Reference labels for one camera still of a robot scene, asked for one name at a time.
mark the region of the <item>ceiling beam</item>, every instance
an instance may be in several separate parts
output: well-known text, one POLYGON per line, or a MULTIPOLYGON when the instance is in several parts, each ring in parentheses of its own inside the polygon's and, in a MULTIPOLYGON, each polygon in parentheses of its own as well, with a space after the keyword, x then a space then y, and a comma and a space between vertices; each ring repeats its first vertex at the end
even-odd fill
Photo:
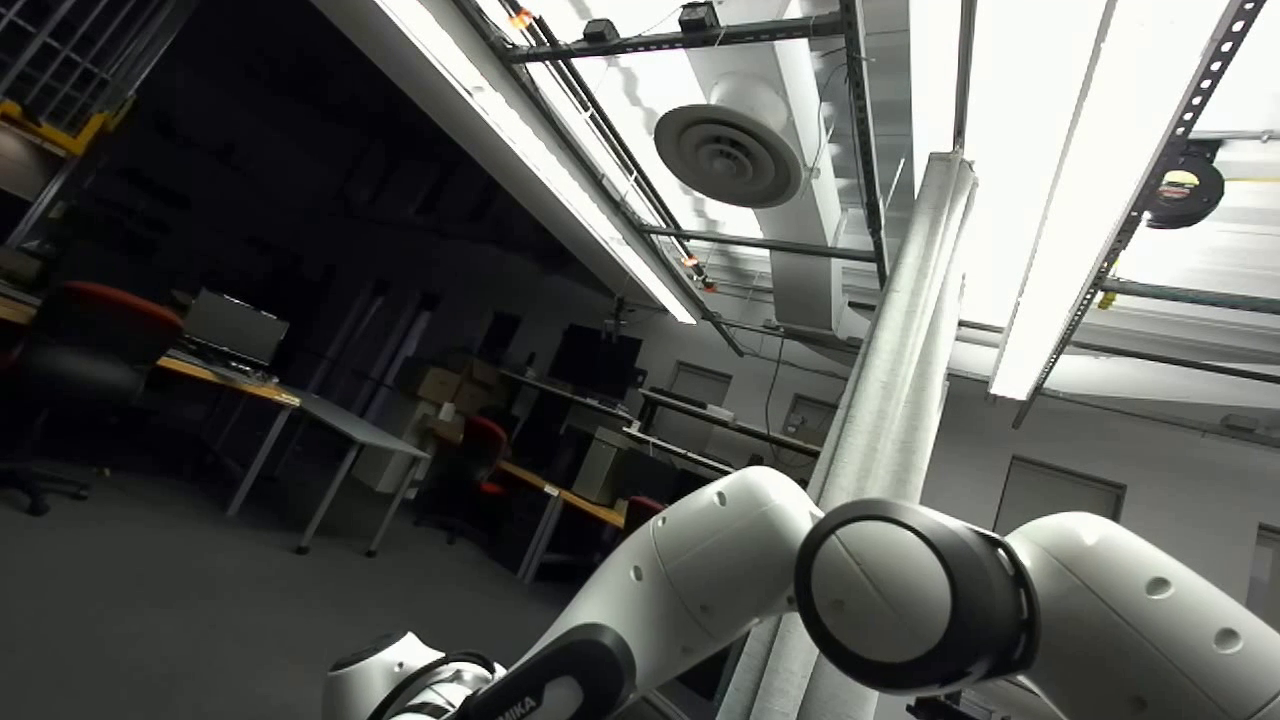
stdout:
MULTIPOLYGON (((643 238, 677 238, 677 234, 655 227, 655 225, 636 225, 636 234, 643 234, 643 238)), ((874 253, 828 248, 828 243, 810 243, 810 242, 755 242, 755 238, 687 234, 687 227, 680 227, 677 242, 683 242, 683 243, 724 243, 724 248, 759 248, 759 253, 782 253, 782 256, 819 256, 819 259, 874 263, 874 253)))
POLYGON ((1235 296, 1235 294, 1203 294, 1203 288, 1170 288, 1170 284, 1136 284, 1136 279, 1103 279, 1101 294, 1138 296, 1159 306, 1194 306, 1194 310, 1233 310, 1233 312, 1258 312, 1280 316, 1280 301, 1270 296, 1235 296))
POLYGON ((651 32, 651 38, 619 38, 608 44, 559 44, 559 48, 506 48, 506 65, 548 65, 577 56, 633 56, 633 53, 677 53, 677 48, 724 48, 724 44, 777 44, 805 38, 839 38, 849 30, 842 12, 828 17, 796 17, 796 21, 759 21, 759 24, 724 24, 714 32, 651 32))

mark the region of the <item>window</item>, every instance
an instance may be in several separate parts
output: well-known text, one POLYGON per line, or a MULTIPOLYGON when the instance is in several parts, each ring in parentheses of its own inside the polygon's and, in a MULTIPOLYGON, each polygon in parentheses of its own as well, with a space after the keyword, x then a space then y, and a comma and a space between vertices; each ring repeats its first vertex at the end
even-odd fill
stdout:
POLYGON ((1280 628, 1280 529, 1255 529, 1249 607, 1280 628))
POLYGON ((1085 473, 1011 458, 1003 478, 1003 497, 994 507, 994 534, 1011 534, 1051 513, 1096 513, 1096 516, 1118 521, 1118 505, 1124 505, 1124 485, 1109 485, 1085 473))

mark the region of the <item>ceiling vent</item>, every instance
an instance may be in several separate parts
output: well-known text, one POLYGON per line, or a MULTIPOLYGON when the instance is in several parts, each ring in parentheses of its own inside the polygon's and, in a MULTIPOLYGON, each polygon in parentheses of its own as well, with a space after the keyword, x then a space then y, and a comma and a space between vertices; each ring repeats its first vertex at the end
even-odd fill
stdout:
POLYGON ((771 209, 796 195, 796 153, 759 120, 687 106, 655 120, 655 153, 694 193, 739 206, 771 209))
POLYGON ((1212 163, 1214 139, 1186 139, 1151 193, 1146 227, 1192 227, 1214 212, 1226 193, 1222 173, 1212 163))

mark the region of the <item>gray floor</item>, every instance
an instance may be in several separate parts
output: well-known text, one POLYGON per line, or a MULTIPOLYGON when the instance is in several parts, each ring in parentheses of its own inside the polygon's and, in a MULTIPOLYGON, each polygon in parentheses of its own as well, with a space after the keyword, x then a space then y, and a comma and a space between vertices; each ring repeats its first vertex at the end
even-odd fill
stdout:
POLYGON ((0 497, 0 716, 315 720, 350 639, 415 628, 510 659, 567 600, 406 521, 364 559, 358 493, 310 555, 287 551, 298 521, 267 499, 229 523, 225 493, 141 470, 45 521, 0 497))

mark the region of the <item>ceiling light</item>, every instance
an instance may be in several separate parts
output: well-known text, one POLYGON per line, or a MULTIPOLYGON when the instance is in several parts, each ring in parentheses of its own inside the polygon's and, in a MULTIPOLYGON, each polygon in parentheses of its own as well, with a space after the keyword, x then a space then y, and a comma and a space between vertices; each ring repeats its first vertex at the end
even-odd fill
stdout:
POLYGON ((592 234, 592 242, 680 323, 694 323, 677 288, 633 248, 628 234, 612 221, 580 173, 563 170, 563 153, 500 96, 457 38, 421 0, 377 0, 387 21, 435 65, 439 76, 476 110, 476 116, 544 181, 544 188, 592 234))
POLYGON ((1212 163, 1220 145, 1186 145, 1166 163, 1151 193, 1146 227, 1192 227, 1214 212, 1226 193, 1222 173, 1212 163))
POLYGON ((1127 221, 1136 188, 1145 188, 1184 96, 1192 96, 1199 61, 1212 56, 1203 48, 1220 30, 1220 12, 1222 5, 1159 0, 1111 0, 1101 12, 1093 72, 1079 80, 990 396, 1026 399, 1047 377, 1096 268, 1127 221))

